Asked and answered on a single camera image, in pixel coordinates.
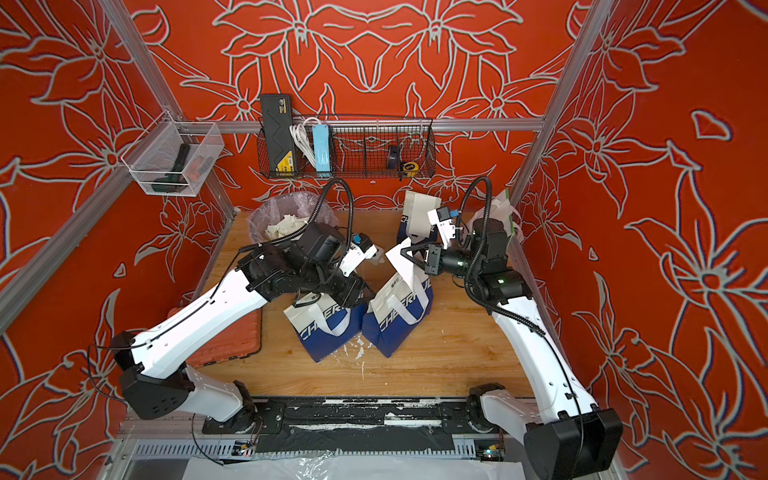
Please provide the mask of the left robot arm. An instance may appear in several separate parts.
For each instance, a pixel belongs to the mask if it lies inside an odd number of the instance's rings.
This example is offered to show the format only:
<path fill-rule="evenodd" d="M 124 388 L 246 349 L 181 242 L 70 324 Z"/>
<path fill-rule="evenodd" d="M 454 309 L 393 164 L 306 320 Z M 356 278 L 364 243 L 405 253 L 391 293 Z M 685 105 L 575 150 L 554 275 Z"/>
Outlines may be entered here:
<path fill-rule="evenodd" d="M 242 317 L 286 294 L 326 294 L 354 308 L 372 290 L 357 267 L 375 256 L 369 236 L 318 221 L 317 203 L 296 231 L 238 250 L 216 286 L 160 324 L 113 337 L 109 351 L 121 369 L 120 394 L 143 420 L 179 411 L 201 415 L 226 433 L 252 426 L 257 407 L 243 383 L 197 372 L 188 358 Z"/>

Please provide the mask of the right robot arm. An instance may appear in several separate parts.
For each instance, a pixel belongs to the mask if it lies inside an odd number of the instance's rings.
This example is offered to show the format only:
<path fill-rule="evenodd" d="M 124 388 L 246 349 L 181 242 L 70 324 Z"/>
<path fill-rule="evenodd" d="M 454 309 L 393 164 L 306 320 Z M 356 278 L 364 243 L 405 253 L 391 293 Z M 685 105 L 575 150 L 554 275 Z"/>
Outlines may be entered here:
<path fill-rule="evenodd" d="M 576 378 L 540 317 L 534 287 L 509 264 L 508 248 L 519 234 L 517 210 L 504 196 L 487 196 L 470 222 L 462 215 L 445 206 L 430 210 L 427 225 L 437 229 L 438 241 L 405 239 L 387 257 L 408 283 L 419 273 L 462 280 L 468 298 L 493 318 L 513 347 L 536 406 L 485 384 L 469 394 L 470 418 L 521 445 L 530 479 L 577 479 L 608 470 L 623 423 Z"/>

